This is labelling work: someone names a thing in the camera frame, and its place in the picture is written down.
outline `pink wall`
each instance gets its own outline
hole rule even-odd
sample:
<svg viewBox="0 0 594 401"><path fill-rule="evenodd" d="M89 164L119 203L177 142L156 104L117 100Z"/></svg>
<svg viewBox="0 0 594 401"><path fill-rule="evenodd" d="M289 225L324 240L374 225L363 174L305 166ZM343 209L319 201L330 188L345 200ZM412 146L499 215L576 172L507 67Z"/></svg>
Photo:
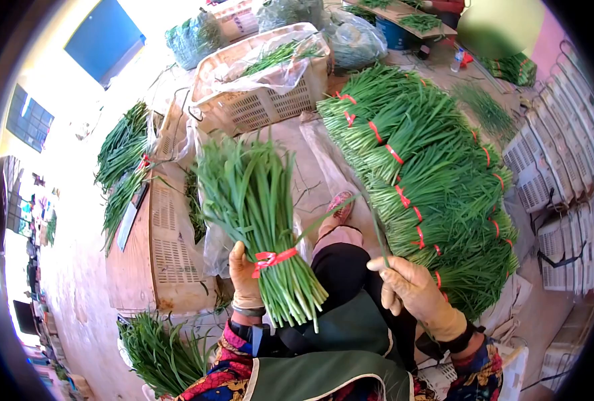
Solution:
<svg viewBox="0 0 594 401"><path fill-rule="evenodd" d="M565 37L567 37L565 30L547 8L544 12L540 35L533 48L533 53L529 56L538 65L538 80L543 81L549 76L549 70L560 54L560 42Z"/></svg>

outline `green apron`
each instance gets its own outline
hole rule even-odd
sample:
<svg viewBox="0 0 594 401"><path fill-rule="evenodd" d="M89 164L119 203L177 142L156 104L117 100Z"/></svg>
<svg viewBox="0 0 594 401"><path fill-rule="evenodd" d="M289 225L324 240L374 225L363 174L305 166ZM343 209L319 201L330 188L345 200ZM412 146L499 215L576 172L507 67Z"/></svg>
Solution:
<svg viewBox="0 0 594 401"><path fill-rule="evenodd" d="M412 400L413 379L385 358L393 341L386 323L364 290L319 317L319 333L304 332L322 352L292 358L255 358L244 401L319 400L350 382L372 377L382 400Z"/></svg>

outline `window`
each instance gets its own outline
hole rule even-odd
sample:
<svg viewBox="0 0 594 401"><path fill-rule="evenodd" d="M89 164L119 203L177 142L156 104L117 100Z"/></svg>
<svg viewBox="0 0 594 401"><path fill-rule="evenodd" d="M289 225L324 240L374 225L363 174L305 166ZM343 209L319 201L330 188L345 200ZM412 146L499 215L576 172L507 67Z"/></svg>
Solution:
<svg viewBox="0 0 594 401"><path fill-rule="evenodd" d="M6 128L14 136L41 153L54 117L45 111L18 84L10 103Z"/></svg>

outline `blue bucket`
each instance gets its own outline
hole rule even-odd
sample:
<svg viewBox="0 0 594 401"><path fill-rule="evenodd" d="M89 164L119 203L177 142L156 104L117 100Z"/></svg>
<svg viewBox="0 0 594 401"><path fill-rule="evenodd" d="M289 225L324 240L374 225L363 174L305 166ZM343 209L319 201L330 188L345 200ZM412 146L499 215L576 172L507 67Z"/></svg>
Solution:
<svg viewBox="0 0 594 401"><path fill-rule="evenodd" d="M406 50L409 48L408 36L410 34L406 29L393 24L379 15L375 16L375 27L380 29L384 36L386 36L386 46L389 49Z"/></svg>

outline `gloved hand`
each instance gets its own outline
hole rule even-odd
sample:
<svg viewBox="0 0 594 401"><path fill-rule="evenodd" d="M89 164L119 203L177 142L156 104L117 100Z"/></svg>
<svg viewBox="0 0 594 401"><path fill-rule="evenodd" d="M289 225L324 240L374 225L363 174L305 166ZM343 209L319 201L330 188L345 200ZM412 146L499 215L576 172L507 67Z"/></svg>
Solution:
<svg viewBox="0 0 594 401"><path fill-rule="evenodd" d="M246 247L243 242L237 241L229 255L230 279L235 287L232 298L233 307L240 309L253 309L264 306L259 294L257 279L252 278L255 264L246 258Z"/></svg>
<svg viewBox="0 0 594 401"><path fill-rule="evenodd" d="M396 256L389 256L388 262L390 269L381 257L366 264L368 269L378 271L384 281L385 309L397 316L405 307L437 341L451 341L464 333L464 314L446 302L427 268Z"/></svg>
<svg viewBox="0 0 594 401"><path fill-rule="evenodd" d="M431 8L433 8L433 2L429 0L424 0L421 2L420 8L424 11L429 11Z"/></svg>

